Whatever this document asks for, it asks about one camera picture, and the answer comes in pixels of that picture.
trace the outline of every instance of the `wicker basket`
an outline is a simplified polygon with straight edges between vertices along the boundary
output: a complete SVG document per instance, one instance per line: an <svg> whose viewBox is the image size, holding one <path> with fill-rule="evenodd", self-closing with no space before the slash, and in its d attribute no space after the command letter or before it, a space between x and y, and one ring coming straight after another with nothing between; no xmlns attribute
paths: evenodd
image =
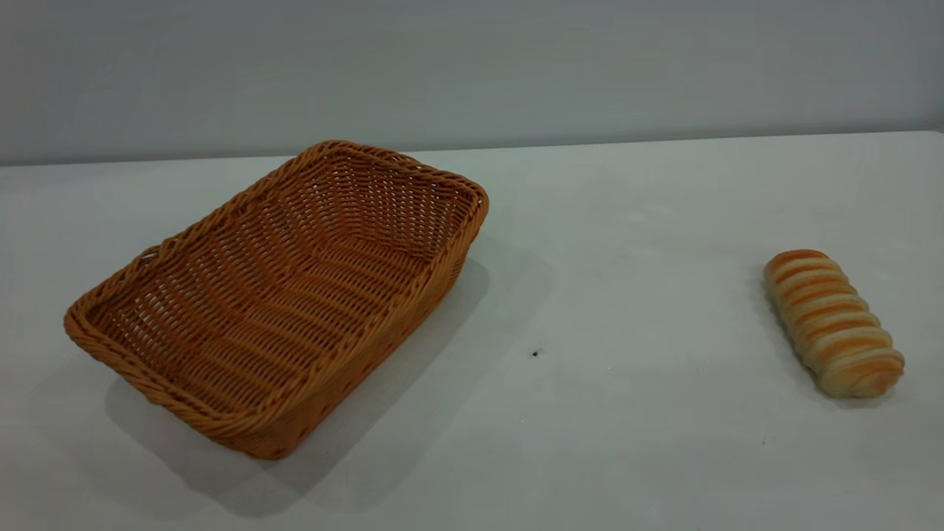
<svg viewBox="0 0 944 531"><path fill-rule="evenodd" d="M474 182L311 147L79 299L79 347L195 430L289 452L432 311L488 211Z"/></svg>

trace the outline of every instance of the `bread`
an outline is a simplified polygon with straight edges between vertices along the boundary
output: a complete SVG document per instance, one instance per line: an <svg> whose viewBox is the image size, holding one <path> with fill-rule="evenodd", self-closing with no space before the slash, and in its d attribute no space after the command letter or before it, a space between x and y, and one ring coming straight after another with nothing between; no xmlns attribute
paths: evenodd
<svg viewBox="0 0 944 531"><path fill-rule="evenodd" d="M885 394L904 374L904 358L836 262L818 250L775 256L764 268L800 360L836 398Z"/></svg>

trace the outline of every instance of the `white table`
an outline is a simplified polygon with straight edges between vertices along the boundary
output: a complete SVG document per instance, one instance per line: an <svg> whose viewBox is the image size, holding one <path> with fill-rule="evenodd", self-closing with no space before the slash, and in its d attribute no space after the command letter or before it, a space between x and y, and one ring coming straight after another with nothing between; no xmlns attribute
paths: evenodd
<svg viewBox="0 0 944 531"><path fill-rule="evenodd" d="M415 156L491 196L463 276L276 463L150 405L61 317L284 158L0 169L0 528L941 528L944 135ZM793 357L760 279L797 247L895 337L890 396L829 400Z"/></svg>

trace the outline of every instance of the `basket rim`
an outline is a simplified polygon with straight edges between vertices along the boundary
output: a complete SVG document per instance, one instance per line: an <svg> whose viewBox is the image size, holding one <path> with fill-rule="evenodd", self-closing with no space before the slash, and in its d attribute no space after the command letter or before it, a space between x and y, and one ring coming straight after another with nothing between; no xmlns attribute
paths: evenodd
<svg viewBox="0 0 944 531"><path fill-rule="evenodd" d="M370 335L366 334L367 331L385 324L393 315L393 310L403 305L404 301L426 285L432 272L443 266L444 259L460 245L467 231L478 231L485 214L488 212L488 196L476 182L462 175L422 164L408 155L380 147L343 140L325 141L316 144L283 163L190 227L174 236L165 238L158 246L147 248L128 265L82 295L70 306L65 315L66 333L81 349L118 372L129 383L138 388L152 403L164 406L200 431L220 432L222 430L226 432L215 433L218 437L243 435L246 431L251 431L253 427L262 425L263 420L277 417L296 407L312 387L321 381L312 378L315 374L314 364L308 370L300 371L283 388L274 391L259 404L240 411L222 413L185 389L171 383L164 375L144 364L138 356L108 335L103 334L91 324L88 313L101 302L121 294L124 285L146 279L148 275L156 273L161 263L186 252L199 237L212 236L223 230L229 223L241 217L240 209L258 200L286 180L291 179L301 167L310 164L316 158L325 158L339 151L365 158L371 163L387 169L410 172L414 177L420 179L434 182L447 181L453 185L460 184L467 192L478 198L476 204L469 209L461 221L459 229L450 235L436 256L416 275L410 284L391 298L382 310L366 319L355 334L346 336L346 339L337 347L337 359L345 359L345 354L355 351L365 340L370 338ZM350 360L343 362L333 367L333 370L324 368L325 373L341 369L349 362Z"/></svg>

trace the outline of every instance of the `woven wicker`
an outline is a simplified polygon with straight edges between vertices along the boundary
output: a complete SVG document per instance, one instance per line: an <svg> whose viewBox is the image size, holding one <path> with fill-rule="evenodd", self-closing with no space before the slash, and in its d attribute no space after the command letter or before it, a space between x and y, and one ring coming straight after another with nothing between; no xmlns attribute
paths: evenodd
<svg viewBox="0 0 944 531"><path fill-rule="evenodd" d="M474 182L313 146L79 299L79 347L195 430L289 452L455 283L488 211Z"/></svg>

